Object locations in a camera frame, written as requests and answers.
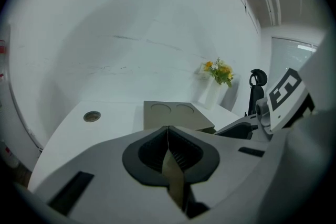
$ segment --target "white wall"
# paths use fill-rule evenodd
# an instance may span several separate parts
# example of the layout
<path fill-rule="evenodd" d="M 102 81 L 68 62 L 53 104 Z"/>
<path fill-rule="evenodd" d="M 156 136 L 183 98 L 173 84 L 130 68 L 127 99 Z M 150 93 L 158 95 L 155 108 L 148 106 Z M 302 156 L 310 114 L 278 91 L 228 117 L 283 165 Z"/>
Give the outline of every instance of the white wall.
<path fill-rule="evenodd" d="M 195 71 L 217 57 L 236 73 L 234 113 L 248 109 L 260 37 L 239 0 L 11 0 L 5 21 L 13 91 L 42 145 L 80 100 L 197 100 Z"/>

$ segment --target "chair headrest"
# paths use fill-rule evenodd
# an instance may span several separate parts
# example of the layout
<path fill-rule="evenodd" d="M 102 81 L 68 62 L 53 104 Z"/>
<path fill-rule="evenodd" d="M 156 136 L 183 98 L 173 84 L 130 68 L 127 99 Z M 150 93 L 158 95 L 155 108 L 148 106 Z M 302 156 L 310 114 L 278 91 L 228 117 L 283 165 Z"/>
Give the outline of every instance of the chair headrest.
<path fill-rule="evenodd" d="M 267 75 L 260 69 L 251 70 L 252 75 L 250 76 L 250 85 L 252 86 L 252 77 L 255 77 L 258 86 L 264 86 L 267 83 Z"/>

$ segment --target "round drain hole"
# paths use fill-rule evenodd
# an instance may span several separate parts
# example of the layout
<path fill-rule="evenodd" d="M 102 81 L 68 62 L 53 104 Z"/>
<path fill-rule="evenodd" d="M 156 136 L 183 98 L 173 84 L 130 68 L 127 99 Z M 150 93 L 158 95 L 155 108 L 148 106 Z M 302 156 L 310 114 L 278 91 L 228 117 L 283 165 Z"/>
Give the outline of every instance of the round drain hole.
<path fill-rule="evenodd" d="M 194 114 L 194 110 L 185 104 L 178 104 L 176 108 L 182 113 L 182 114 Z"/>
<path fill-rule="evenodd" d="M 170 114 L 172 110 L 165 104 L 153 104 L 151 110 L 159 114 Z"/>
<path fill-rule="evenodd" d="M 90 111 L 86 113 L 83 118 L 86 122 L 94 122 L 99 120 L 100 113 L 98 111 Z"/>

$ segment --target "black chair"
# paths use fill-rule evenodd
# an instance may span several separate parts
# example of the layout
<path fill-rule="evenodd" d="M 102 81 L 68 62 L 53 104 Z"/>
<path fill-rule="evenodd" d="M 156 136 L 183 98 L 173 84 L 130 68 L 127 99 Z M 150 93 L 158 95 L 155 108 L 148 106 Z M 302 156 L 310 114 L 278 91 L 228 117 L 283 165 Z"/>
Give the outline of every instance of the black chair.
<path fill-rule="evenodd" d="M 256 113 L 257 100 L 264 98 L 264 90 L 261 86 L 264 86 L 267 83 L 267 75 L 262 70 L 253 69 L 251 73 L 252 73 L 252 75 L 250 76 L 251 95 L 250 95 L 250 104 L 248 107 L 248 116 Z M 255 85 L 252 83 L 252 78 L 255 79 L 256 83 Z"/>

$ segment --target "white vase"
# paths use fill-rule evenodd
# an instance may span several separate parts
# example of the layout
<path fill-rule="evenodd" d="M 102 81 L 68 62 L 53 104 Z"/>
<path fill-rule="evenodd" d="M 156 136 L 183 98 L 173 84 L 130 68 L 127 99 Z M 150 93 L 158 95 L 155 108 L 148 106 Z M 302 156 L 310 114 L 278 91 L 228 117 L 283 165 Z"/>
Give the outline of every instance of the white vase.
<path fill-rule="evenodd" d="M 219 98 L 219 93 L 221 92 L 220 91 L 221 88 L 222 88 L 222 85 L 219 85 L 217 83 L 217 81 L 214 79 L 213 82 L 210 85 L 210 88 L 208 90 L 208 94 L 207 94 L 206 99 L 205 99 L 204 106 L 205 106 L 206 109 L 211 110 L 215 106 L 215 104 L 216 104 L 216 102 Z"/>

